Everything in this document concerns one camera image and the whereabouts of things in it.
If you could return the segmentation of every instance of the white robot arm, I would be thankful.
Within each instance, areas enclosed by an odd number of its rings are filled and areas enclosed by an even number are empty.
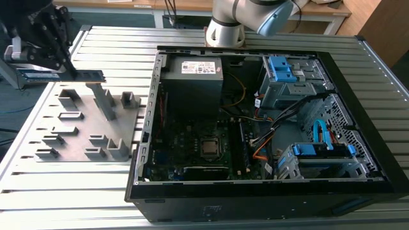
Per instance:
[[[309,0],[298,0],[302,7]],[[241,47],[244,26],[273,36],[297,12],[292,0],[213,0],[213,15],[205,41],[213,47]]]

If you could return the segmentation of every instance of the blue cable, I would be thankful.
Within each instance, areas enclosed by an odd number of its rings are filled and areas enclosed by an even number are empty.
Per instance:
[[[14,110],[14,111],[0,111],[0,114],[12,114],[12,113],[17,113],[25,110],[29,110],[30,108],[33,108],[33,105],[25,109],[20,109],[20,110]]]
[[[318,126],[321,126],[322,129],[322,141],[325,142],[325,144],[327,145],[327,150],[333,150],[333,146],[330,143],[330,132],[326,130],[326,124],[325,121],[321,119],[317,119],[314,121],[314,127],[313,127],[313,140],[314,142],[320,142],[320,138],[318,138]]]

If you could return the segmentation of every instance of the slotted aluminum surface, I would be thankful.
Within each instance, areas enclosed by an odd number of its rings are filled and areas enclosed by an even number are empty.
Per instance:
[[[112,94],[133,91],[146,104],[156,46],[204,46],[201,30],[121,28],[94,26],[80,32],[72,48],[73,64],[81,69],[102,69]],[[409,175],[409,102],[362,42],[354,37],[278,34],[265,38],[246,35],[248,48],[317,50],[330,52],[347,83],[373,119],[394,157]],[[213,223],[149,223],[133,204],[124,202],[129,162],[37,163],[26,148],[32,121],[56,96],[54,88],[81,83],[50,83],[33,108],[16,141],[0,165],[1,229],[407,229],[409,197],[374,204],[342,217]],[[144,110],[136,123],[134,145],[140,140]]]

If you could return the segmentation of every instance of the open computer tower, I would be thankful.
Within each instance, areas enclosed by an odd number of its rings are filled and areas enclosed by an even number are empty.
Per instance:
[[[125,192],[149,221],[339,216],[409,193],[329,53],[157,49]]]

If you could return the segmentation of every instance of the floor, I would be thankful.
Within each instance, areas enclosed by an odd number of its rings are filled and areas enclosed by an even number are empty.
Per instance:
[[[122,27],[154,27],[153,16],[146,14],[100,14],[100,13],[72,13],[73,26],[72,36],[82,24],[101,25],[101,26],[122,26]],[[181,28],[202,28],[208,23],[208,18],[201,17],[192,23],[189,18],[181,19],[184,22]],[[164,20],[165,28],[170,28],[168,20]],[[4,52],[9,39],[0,34],[0,52]],[[409,53],[402,57],[399,62],[391,68],[394,74],[398,76],[405,86],[409,87]],[[24,91],[14,90],[10,85],[0,77],[0,128],[20,130],[24,121],[29,115],[30,109],[16,113],[12,112],[29,108],[34,105],[41,92],[45,88],[44,84],[30,85],[24,88]],[[10,146],[12,138],[16,133],[0,131],[0,160]]]

